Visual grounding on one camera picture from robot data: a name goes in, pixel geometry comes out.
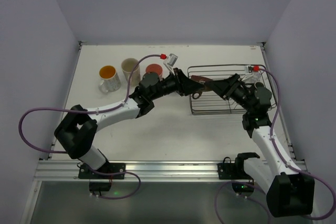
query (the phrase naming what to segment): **metal rack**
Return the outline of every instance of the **metal rack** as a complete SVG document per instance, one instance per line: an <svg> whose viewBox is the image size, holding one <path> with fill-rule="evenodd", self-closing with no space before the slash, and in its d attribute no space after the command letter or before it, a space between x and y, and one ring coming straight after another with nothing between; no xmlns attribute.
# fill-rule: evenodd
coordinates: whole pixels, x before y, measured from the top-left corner
<svg viewBox="0 0 336 224"><path fill-rule="evenodd" d="M188 77L192 75L207 77L213 80L223 80L233 74L237 73L241 76L245 76L245 67L246 66L260 66L266 68L263 65L254 65L254 64L227 64L227 65L203 65L203 66L191 66L187 70ZM260 71L261 78L260 81L268 88L271 87L269 81L268 83L265 80L268 80L267 74L263 71ZM246 112L238 103L229 99L224 101L213 91L203 92L201 97L198 99L193 99L189 95L190 109L193 115L217 115L217 114L243 114Z"/></svg>

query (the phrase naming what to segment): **gray partition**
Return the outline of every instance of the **gray partition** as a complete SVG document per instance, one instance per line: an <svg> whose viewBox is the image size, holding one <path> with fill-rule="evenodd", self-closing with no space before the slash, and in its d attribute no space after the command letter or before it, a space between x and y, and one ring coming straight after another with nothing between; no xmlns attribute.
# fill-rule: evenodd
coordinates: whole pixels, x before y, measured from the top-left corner
<svg viewBox="0 0 336 224"><path fill-rule="evenodd" d="M113 182L110 196L129 193L135 183ZM31 224L108 223L219 223L214 195L220 183L143 183L128 199L96 200L89 197L85 182L43 182ZM265 202L265 196L254 193ZM232 188L223 188L218 207L225 223L267 223L266 212L254 202L236 197ZM272 218L273 224L311 223L302 217Z"/></svg>

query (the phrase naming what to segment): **wire rack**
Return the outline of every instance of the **wire rack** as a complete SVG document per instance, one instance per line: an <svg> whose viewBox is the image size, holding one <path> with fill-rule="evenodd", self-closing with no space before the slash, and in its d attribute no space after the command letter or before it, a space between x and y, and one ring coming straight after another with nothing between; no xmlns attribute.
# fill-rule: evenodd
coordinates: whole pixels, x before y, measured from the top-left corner
<svg viewBox="0 0 336 224"><path fill-rule="evenodd" d="M191 66L188 68L188 77L193 75L203 76L213 80L223 80L226 79L235 73L243 77L245 73L245 67L249 66L260 66L265 68L263 65L254 65L254 64L228 64L228 65L207 65L207 66ZM263 71L260 71L261 78L260 82L263 82L265 87L272 91L274 94L267 74ZM246 112L238 103L234 100L229 99L224 101L220 98L215 92L203 92L198 99L193 99L189 95L190 100L190 109L193 115L216 115L216 114L243 114ZM273 105L270 109L273 109L276 106L274 99L272 100Z"/></svg>

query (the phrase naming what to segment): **purple cable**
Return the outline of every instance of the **purple cable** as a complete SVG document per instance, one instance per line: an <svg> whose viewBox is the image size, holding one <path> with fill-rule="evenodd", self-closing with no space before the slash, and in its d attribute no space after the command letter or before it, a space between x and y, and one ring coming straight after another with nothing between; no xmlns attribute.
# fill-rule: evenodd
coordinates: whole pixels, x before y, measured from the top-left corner
<svg viewBox="0 0 336 224"><path fill-rule="evenodd" d="M279 114L279 109L280 109L280 97L281 96L280 96L279 83L278 83L277 79L275 78L275 76L271 72L269 72L266 69L261 69L261 71L264 71L264 72L268 73L273 78L273 80L274 80L274 82L275 82L275 84L277 86L278 106L277 106L277 110L275 112L275 115L274 115L274 118L273 118L273 121L272 121L272 126L271 126L271 129L270 129L270 136L271 136L272 144L273 144L273 146L274 146L277 154L279 155L280 159L285 164L287 164L287 161L285 160L285 158L280 153L280 150L279 150L279 148L277 146L277 143L275 142L275 139L273 138L273 130L274 130L274 125L275 125L275 120L277 119L277 116ZM310 219L310 220L324 220L324 219L327 219L328 217L330 217L335 212L335 209L336 209L336 193L335 193L334 189L329 185L329 183L327 183L324 179L322 179L322 178L320 178L318 176L315 176L315 175L312 175L310 173L304 172L302 170L296 169L296 168L292 167L291 165L288 165L288 168L290 168L291 170L294 170L297 173L301 173L303 175L310 176L310 177L312 177L312 178L320 181L321 183L323 183L329 189L329 191L332 194L333 203L332 203L331 209L325 215L322 215L322 216L319 216L319 217L312 217L312 216L302 216L302 217L304 217L306 219Z"/></svg>
<svg viewBox="0 0 336 224"><path fill-rule="evenodd" d="M264 194L264 191L261 190L259 187L254 186L254 185L250 185L249 183L238 182L238 181L234 181L234 180L224 182L224 183L220 186L220 188L217 190L216 195L215 195L215 202L214 202L216 215L217 215L219 221L220 221L222 224L224 224L224 221L223 221L223 219L220 217L219 212L218 212L217 199L218 199L218 195L219 195L219 193L221 192L221 189L222 189L224 186L226 186L226 185L228 185L228 184L232 184L232 183L237 183L237 184L241 184L241 185L245 185L245 186L254 188L255 190L257 190L257 191L259 191L259 192L261 192L261 193ZM268 211L268 209L267 209L262 203L260 203L259 201L255 200L255 199L252 199L252 198L250 198L250 197L248 197L247 199L250 200L250 201L253 201L253 202L257 203L258 205L260 205L260 206L266 211L267 216L268 216L268 218L267 218L267 224L270 224L270 223L271 223L271 215L270 215L270 212Z"/></svg>
<svg viewBox="0 0 336 224"><path fill-rule="evenodd" d="M147 55L145 57L143 57L141 60L138 61L138 63L134 66L134 68L132 69L131 73L130 73L130 76L128 78L128 81L127 81L127 93L126 93L126 97L125 97L125 100L124 100L124 103L127 102L128 100L128 96L130 94L130 82L131 82L131 77L133 75L133 72L135 71L135 69L137 68L137 66L140 64L141 61L147 59L147 58L150 58L150 57L160 57L161 55ZM101 110L99 111L99 113L105 113L105 112L110 112L110 111L113 111L113 110L116 110L120 107L123 106L123 103L120 103L119 105L113 107L113 108L110 108L110 109L106 109L106 110ZM65 151L52 151L52 150L48 150L48 149L43 149L43 148L39 148L35 145L33 145L32 143L30 143L24 136L23 134L23 130L22 130L22 124L23 124L23 120L25 119L25 117L34 112L34 111L58 111L58 112L67 112L67 113L74 113L74 114L96 114L97 112L96 111L77 111L77 110L67 110L67 109L58 109L58 108L52 108L52 107L40 107L40 108L33 108L33 109L30 109L30 110L27 110L20 118L19 120L19 125L18 125L18 130L19 130L19 135L21 137L21 139L23 140L23 142L28 145L30 148L33 148L37 151L40 151L40 152L45 152L45 153L62 153L62 154L66 154L67 152Z"/></svg>
<svg viewBox="0 0 336 224"><path fill-rule="evenodd" d="M131 197L132 195L134 195L134 194L140 189L140 186L141 186L141 179L140 179L140 177L139 177L137 174L135 174L135 173L132 173L132 172L122 172L122 173L101 173L101 172L98 172L98 171L92 169L90 166L88 166L88 167L89 167L89 170L90 170L90 171L92 171L92 172L95 173L95 174L101 175L101 176L112 176L112 177L113 177L113 176L115 176L115 175L131 174L131 175L133 175L134 177L136 177L136 178L138 179L138 181L139 181L138 186L136 187L136 189L135 189L133 192L131 192L131 193L125 195L125 196L120 196L120 197L107 197L107 196L100 196L100 195L94 194L94 195L95 195L96 197L98 197L98 198L102 198L102 199L126 199L126 198Z"/></svg>

